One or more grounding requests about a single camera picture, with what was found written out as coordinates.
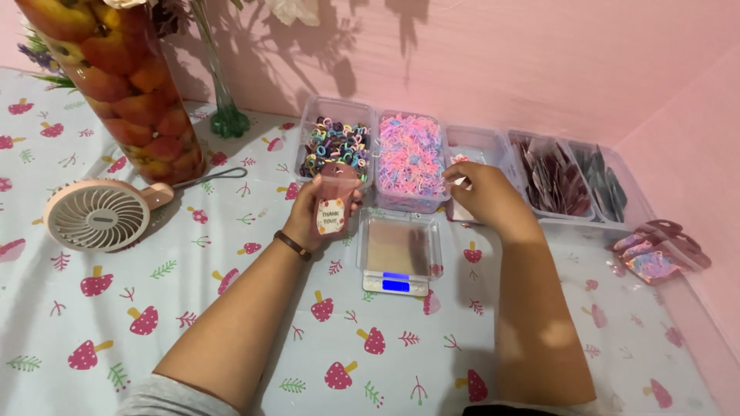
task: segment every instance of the left hand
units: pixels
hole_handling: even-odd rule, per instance
[[[362,184],[362,181],[357,180],[357,187]],[[311,234],[311,227],[316,226],[314,221],[314,208],[316,206],[316,191],[321,185],[321,175],[316,175],[310,182],[306,182],[298,191],[298,197],[293,203],[293,207],[290,210],[290,216],[283,227],[283,233],[290,237],[291,240],[295,241],[313,253],[319,248],[322,238],[317,238]],[[362,197],[362,194],[357,189],[352,193],[352,198],[358,200]],[[350,207],[350,215],[354,215],[357,210],[357,204],[352,202]]]

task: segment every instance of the gray sleeve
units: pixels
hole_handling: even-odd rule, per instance
[[[239,413],[222,400],[152,374],[132,389],[115,416],[239,416]]]

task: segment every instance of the white tablecloth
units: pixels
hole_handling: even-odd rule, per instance
[[[198,137],[228,157],[215,170],[245,166],[248,177],[179,192],[154,212],[150,230],[133,248],[82,254],[54,242],[39,223],[51,192],[81,178],[146,185],[128,163],[113,172],[110,160],[122,153],[79,93],[46,91],[46,86],[0,70],[0,135],[25,138],[0,138],[0,244],[10,246],[0,247],[5,252],[0,255],[0,414],[111,415],[129,387],[151,372],[216,299],[221,282],[214,272],[245,270],[259,252],[239,255],[238,250],[247,243],[267,245],[282,226],[292,201],[279,188],[293,182],[289,170],[298,134],[297,127],[284,127],[298,120],[248,113],[252,129],[223,141],[209,132],[214,106],[186,103]],[[5,110],[21,98],[33,104],[28,111]],[[42,122],[60,124],[64,131],[44,136]],[[269,152],[268,143],[276,138],[284,146]],[[364,203],[371,206],[371,195]],[[195,221],[189,208],[203,210],[207,221],[200,216]],[[500,253],[489,241],[496,238],[484,229],[449,223],[442,213],[436,216],[445,267],[444,276],[431,284],[439,310],[432,307],[427,315],[415,298],[364,292],[355,266],[357,239],[334,242],[299,284],[260,384],[255,414],[459,415],[471,402],[468,387],[456,388],[455,380],[467,378],[469,370],[488,387],[487,399],[494,398]],[[471,241],[482,250],[483,259],[475,264],[463,255]],[[625,303],[620,287],[631,276],[611,275],[599,257],[605,253],[586,250],[574,261],[572,252],[567,245],[554,246],[602,413],[717,414],[686,348],[665,336],[672,324],[651,289]],[[96,266],[112,275],[110,285],[86,296],[81,287]],[[601,285],[586,292],[588,280]],[[324,322],[311,313],[316,291],[334,303]],[[596,328],[582,311],[592,312],[592,305],[605,311],[607,326]],[[157,310],[149,335],[130,330],[130,308]],[[380,331],[385,352],[366,352],[358,329]],[[110,348],[90,351],[102,343]],[[352,385],[329,388],[324,376],[332,365],[352,361],[357,361]],[[655,395],[645,395],[651,379],[670,392],[671,406],[662,409]]]

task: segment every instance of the pink portable fan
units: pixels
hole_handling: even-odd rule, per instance
[[[238,175],[226,175],[240,171]],[[91,179],[59,187],[44,209],[49,234],[61,245],[84,252],[111,252],[141,236],[149,225],[149,212],[167,204],[175,190],[213,178],[243,178],[236,167],[173,187],[153,184],[136,189],[114,179]]]

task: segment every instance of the digital kitchen scale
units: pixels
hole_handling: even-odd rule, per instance
[[[378,208],[360,211],[357,267],[363,289],[424,297],[429,282],[442,276],[437,220]]]

